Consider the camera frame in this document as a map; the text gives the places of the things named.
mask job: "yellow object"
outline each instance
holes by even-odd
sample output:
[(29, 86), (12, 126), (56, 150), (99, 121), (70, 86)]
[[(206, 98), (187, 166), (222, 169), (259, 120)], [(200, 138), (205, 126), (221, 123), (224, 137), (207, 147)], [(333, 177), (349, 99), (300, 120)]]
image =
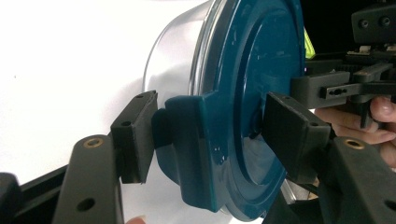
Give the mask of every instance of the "yellow object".
[(308, 33), (306, 32), (304, 28), (304, 44), (305, 44), (305, 58), (306, 59), (312, 59), (315, 56), (315, 49), (314, 46), (311, 43), (311, 40), (309, 39)]

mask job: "round container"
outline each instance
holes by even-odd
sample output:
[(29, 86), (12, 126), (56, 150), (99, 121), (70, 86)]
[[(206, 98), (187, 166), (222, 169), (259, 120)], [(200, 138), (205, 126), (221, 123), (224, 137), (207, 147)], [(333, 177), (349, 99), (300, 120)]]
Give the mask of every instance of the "round container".
[(298, 0), (208, 1), (168, 24), (143, 91), (159, 94), (157, 159), (185, 203), (265, 217), (286, 174), (261, 136), (266, 93), (303, 74)]

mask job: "brass screw hole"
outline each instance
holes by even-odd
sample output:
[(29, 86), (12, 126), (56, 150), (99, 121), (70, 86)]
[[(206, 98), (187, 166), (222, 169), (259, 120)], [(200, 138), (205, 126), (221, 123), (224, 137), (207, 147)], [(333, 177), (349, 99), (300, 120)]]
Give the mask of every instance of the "brass screw hole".
[(356, 140), (352, 140), (352, 139), (347, 139), (344, 142), (347, 146), (352, 147), (354, 149), (364, 149), (364, 144), (362, 144), (361, 142), (358, 142)]
[(94, 148), (94, 147), (99, 147), (102, 144), (103, 144), (102, 138), (91, 138), (84, 142), (84, 147), (85, 148)]

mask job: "screw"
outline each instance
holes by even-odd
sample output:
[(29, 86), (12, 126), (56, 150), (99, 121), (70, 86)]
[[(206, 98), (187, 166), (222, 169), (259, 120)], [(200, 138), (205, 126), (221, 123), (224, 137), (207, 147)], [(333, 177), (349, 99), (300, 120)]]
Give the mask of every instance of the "screw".
[(389, 26), (390, 25), (390, 18), (389, 17), (381, 17), (379, 19), (380, 26)]
[(369, 22), (367, 20), (360, 20), (359, 27), (361, 29), (366, 29), (367, 27), (369, 27)]

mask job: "human hand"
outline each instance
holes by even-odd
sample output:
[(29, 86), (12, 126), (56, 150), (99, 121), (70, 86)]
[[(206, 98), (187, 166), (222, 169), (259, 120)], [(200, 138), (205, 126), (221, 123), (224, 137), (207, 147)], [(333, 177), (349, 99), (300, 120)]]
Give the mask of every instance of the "human hand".
[(146, 217), (134, 217), (127, 221), (126, 224), (146, 224)]
[(337, 136), (358, 138), (371, 145), (379, 144), (381, 157), (390, 167), (396, 168), (396, 104), (387, 97), (376, 97), (371, 102), (370, 110), (373, 119), (385, 123), (383, 129), (379, 129), (376, 122), (361, 129), (360, 116), (337, 106), (316, 109), (315, 114), (331, 123)]

